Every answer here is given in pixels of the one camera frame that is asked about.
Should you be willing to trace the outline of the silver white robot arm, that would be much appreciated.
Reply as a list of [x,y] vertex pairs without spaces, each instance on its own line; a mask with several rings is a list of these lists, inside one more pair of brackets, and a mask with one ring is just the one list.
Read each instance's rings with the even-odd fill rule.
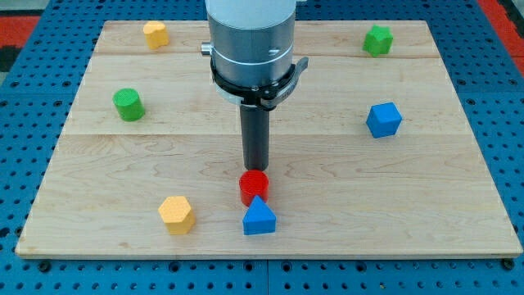
[[241,96],[291,70],[295,0],[206,0],[214,81]]

